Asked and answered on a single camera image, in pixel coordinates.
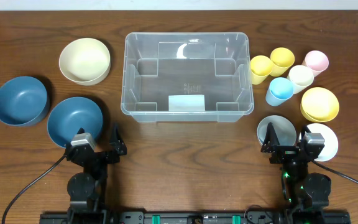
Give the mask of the grey-blue small bowl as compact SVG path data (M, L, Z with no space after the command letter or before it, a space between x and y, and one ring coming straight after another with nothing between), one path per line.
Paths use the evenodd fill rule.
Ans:
M295 144L296 130L294 125L283 116L270 115L265 117L257 127L257 138L260 145L264 142L269 123L273 124L280 145L293 146Z

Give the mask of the yellow small bowl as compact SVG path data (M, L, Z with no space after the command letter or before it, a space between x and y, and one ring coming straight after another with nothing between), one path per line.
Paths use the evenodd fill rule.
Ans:
M325 123L338 115L339 101L335 94L326 88L310 88L301 98L300 111L309 121Z

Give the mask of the white small bowl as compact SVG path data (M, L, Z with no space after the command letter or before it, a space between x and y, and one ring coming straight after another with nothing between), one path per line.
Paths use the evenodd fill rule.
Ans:
M331 160L338 152L339 141L334 131L321 123L311 123L307 125L312 133L320 133L324 138L324 147L316 162L326 162Z

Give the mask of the cream cup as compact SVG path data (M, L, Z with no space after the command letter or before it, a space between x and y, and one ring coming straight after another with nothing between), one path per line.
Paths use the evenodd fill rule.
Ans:
M314 75L310 68L304 65L295 65L288 73L287 78L293 83L293 93L297 94L310 86Z

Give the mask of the pink cup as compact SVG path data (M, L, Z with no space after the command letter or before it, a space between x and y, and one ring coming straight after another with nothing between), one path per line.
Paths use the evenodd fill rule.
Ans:
M329 59L323 52L312 50L306 54L302 65L308 67L316 77L329 67Z

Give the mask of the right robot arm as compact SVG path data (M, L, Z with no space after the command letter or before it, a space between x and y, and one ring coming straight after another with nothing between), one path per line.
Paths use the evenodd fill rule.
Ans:
M286 222L324 223L323 208L329 205L331 179L310 173L308 163L318 158L325 140L307 127L301 133L301 140L295 146L281 145L273 123L269 123L261 151L271 155L271 164L282 165L283 195L290 202L284 211Z

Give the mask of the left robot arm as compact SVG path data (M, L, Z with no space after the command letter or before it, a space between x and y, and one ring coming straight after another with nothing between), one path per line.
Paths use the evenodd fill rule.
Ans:
M68 181L70 196L68 223L109 223L111 212L105 205L105 190L108 178L108 165L120 162L127 154L127 147L118 132L117 125L112 126L109 140L111 149L96 152L96 142L90 133L80 128L66 146L66 159L83 168Z

